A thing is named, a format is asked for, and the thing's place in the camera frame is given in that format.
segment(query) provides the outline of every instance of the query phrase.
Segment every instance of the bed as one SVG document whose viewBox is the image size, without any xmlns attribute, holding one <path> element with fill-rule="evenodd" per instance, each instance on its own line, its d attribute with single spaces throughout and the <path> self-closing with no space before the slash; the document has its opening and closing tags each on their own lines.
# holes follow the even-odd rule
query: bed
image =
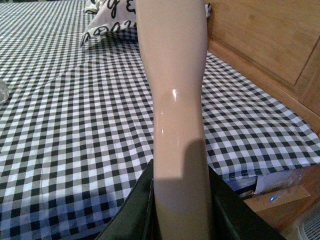
<svg viewBox="0 0 320 240">
<path fill-rule="evenodd" d="M 153 158 L 153 104 L 136 41 L 81 34 L 85 1 L 0 4 L 0 239 L 100 232 Z M 320 163 L 306 122 L 207 53 L 208 165 L 225 181 Z"/>
</svg>

